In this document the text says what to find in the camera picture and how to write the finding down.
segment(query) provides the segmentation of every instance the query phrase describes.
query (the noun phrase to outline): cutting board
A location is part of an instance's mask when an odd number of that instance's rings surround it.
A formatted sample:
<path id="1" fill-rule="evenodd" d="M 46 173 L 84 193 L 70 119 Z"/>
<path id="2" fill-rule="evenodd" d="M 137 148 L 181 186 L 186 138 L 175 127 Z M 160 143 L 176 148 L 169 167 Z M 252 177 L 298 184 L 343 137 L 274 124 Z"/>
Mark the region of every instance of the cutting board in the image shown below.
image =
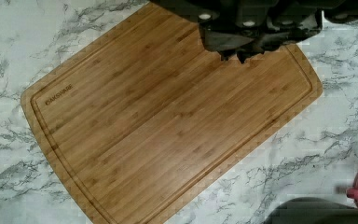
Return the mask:
<path id="1" fill-rule="evenodd" d="M 162 223 L 322 92 L 296 46 L 221 62 L 197 24 L 148 4 L 21 97 L 94 223 Z"/>

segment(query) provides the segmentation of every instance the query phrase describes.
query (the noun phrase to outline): white marble surface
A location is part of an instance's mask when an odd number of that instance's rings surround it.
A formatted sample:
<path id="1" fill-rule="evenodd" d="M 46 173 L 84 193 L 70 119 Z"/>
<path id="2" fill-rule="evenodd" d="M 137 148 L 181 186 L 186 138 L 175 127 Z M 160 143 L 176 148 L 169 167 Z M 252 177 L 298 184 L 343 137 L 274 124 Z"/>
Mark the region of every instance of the white marble surface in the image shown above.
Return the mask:
<path id="1" fill-rule="evenodd" d="M 34 140 L 20 96 L 144 4 L 0 0 L 0 224 L 90 223 Z M 258 224 L 300 196 L 352 205 L 343 190 L 358 170 L 358 22 L 325 22 L 321 34 L 299 45 L 323 96 L 168 223 Z"/>

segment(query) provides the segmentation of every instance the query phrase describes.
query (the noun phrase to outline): countertop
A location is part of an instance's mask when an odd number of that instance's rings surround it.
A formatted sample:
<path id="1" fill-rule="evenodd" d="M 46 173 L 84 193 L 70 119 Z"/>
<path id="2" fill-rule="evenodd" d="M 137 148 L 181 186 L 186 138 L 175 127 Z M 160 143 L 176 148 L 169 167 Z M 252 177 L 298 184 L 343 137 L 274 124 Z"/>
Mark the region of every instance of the countertop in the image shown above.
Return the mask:
<path id="1" fill-rule="evenodd" d="M 22 92 L 146 1 L 0 0 L 0 223 L 90 223 L 53 173 Z M 298 44 L 324 94 L 167 223 L 261 223 L 288 200 L 353 206 L 358 171 L 358 21 Z"/>

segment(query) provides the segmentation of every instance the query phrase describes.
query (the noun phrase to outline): wood grain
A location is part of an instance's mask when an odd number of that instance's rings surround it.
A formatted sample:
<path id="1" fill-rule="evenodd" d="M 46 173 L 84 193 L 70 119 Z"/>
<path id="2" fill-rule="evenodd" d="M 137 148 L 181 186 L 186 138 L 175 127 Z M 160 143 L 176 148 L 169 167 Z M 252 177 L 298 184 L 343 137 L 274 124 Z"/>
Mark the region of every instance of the wood grain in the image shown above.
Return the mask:
<path id="1" fill-rule="evenodd" d="M 197 24 L 148 4 L 21 104 L 94 223 L 162 223 L 321 93 L 297 46 L 220 62 Z"/>

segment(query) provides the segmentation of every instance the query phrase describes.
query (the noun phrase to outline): gray marble veining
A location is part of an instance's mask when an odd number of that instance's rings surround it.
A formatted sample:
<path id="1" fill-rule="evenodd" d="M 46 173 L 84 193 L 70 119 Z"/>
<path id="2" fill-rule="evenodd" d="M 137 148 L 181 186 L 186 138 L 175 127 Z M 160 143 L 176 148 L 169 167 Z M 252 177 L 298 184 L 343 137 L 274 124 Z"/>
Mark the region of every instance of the gray marble veining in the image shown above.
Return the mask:
<path id="1" fill-rule="evenodd" d="M 0 223 L 90 223 L 52 172 L 21 93 L 145 1 L 0 0 Z M 343 193 L 358 170 L 358 21 L 298 44 L 324 94 L 167 223 L 261 223 L 280 203 Z"/>

